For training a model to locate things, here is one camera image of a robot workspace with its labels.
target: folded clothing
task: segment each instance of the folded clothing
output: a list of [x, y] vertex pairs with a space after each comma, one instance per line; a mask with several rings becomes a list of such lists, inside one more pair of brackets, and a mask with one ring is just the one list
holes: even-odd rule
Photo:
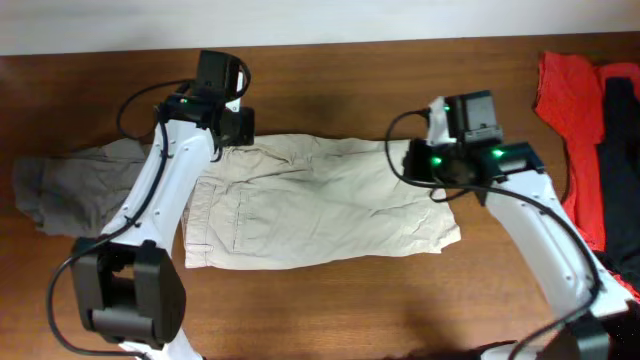
[[[399, 164], [408, 142], [390, 145]], [[439, 253], [460, 240], [449, 206], [398, 181], [382, 142], [309, 135], [227, 149], [198, 179], [183, 231], [187, 267], [242, 270]]]
[[145, 153], [123, 139], [55, 158], [19, 158], [16, 207], [48, 235], [95, 237], [116, 214], [142, 170]]
[[535, 111], [564, 138], [569, 152], [564, 209], [616, 280], [640, 300], [637, 207], [626, 206], [637, 202], [630, 191], [637, 182], [637, 99], [636, 64], [595, 67], [582, 56], [551, 52], [540, 59]]

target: gray cloth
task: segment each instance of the gray cloth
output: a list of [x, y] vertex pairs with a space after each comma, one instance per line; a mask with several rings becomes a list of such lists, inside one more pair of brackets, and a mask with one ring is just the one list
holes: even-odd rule
[[63, 157], [17, 159], [16, 207], [48, 235], [95, 237], [129, 195], [145, 162], [123, 139]]

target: wooden surface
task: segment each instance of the wooden surface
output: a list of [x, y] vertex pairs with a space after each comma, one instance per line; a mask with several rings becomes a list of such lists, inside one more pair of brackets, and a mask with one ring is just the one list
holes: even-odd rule
[[[559, 192], [562, 142], [532, 112], [540, 51], [595, 62], [640, 62], [640, 34], [430, 40], [358, 45], [237, 48], [254, 74], [245, 104], [259, 134], [380, 139], [391, 118], [436, 95], [494, 94], [507, 141], [528, 140]], [[139, 88], [192, 77], [198, 50], [0, 58], [0, 358], [75, 359], [49, 333], [44, 292], [72, 240], [47, 237], [13, 208], [18, 155], [62, 153], [118, 138], [118, 106]], [[151, 105], [125, 116], [139, 134]], [[423, 136], [409, 121], [397, 136]], [[505, 231], [471, 197], [452, 204], [463, 240], [441, 255], [367, 257], [290, 271], [185, 270], [184, 327], [209, 359], [374, 359], [413, 349], [467, 348], [517, 339], [545, 323], [544, 298]], [[77, 344], [108, 348], [80, 327], [70, 279], [56, 313]]]

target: black bracket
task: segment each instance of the black bracket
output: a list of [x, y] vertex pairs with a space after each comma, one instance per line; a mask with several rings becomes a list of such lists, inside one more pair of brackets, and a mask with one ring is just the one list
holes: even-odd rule
[[217, 51], [201, 51], [195, 81], [158, 105], [158, 121], [189, 121], [200, 129], [209, 129], [217, 147], [253, 145], [253, 109], [240, 107], [235, 112], [226, 107], [228, 102], [244, 94], [244, 90], [238, 91], [241, 69], [248, 84], [248, 68], [239, 58]]
[[[79, 238], [73, 253], [93, 244]], [[180, 330], [187, 295], [167, 251], [155, 242], [108, 243], [79, 258], [71, 270], [82, 325], [107, 342], [162, 349]]]
[[[528, 143], [502, 144], [491, 92], [445, 98], [449, 137], [456, 142], [430, 146], [414, 139], [403, 161], [404, 176], [418, 181], [458, 185], [490, 185], [510, 174], [535, 170], [544, 165]], [[481, 204], [486, 193], [476, 192]]]

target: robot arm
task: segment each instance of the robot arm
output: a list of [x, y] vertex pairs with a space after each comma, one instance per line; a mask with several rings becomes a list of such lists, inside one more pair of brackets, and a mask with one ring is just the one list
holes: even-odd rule
[[[191, 93], [174, 93], [156, 109], [162, 124], [156, 127], [147, 161], [102, 233], [122, 229], [152, 193], [144, 212], [134, 226], [72, 265], [85, 329], [150, 360], [202, 359], [181, 329], [186, 292], [170, 255], [178, 221], [202, 170], [220, 159], [223, 147], [253, 143], [253, 111], [240, 106], [248, 86], [243, 80], [248, 84], [249, 77], [239, 59], [203, 51]], [[93, 244], [92, 239], [78, 239], [74, 253]], [[123, 275], [126, 268], [132, 268], [133, 276]]]
[[[529, 144], [502, 143], [491, 94], [484, 91], [441, 97], [427, 112], [429, 135], [426, 140], [412, 141], [404, 161], [404, 176], [426, 183], [476, 185], [473, 191], [480, 203], [516, 243], [556, 319], [565, 319], [593, 302], [584, 316], [567, 321], [549, 346], [525, 349], [518, 359], [607, 359], [609, 353], [634, 346], [627, 336], [635, 341], [638, 337], [625, 327], [637, 326], [638, 304], [579, 236]], [[482, 187], [503, 193], [481, 191]], [[523, 198], [507, 196], [504, 191]], [[557, 219], [523, 201], [526, 199], [557, 215], [580, 243]], [[593, 300], [596, 279], [601, 286]], [[513, 347], [489, 349], [481, 359], [506, 359]]]

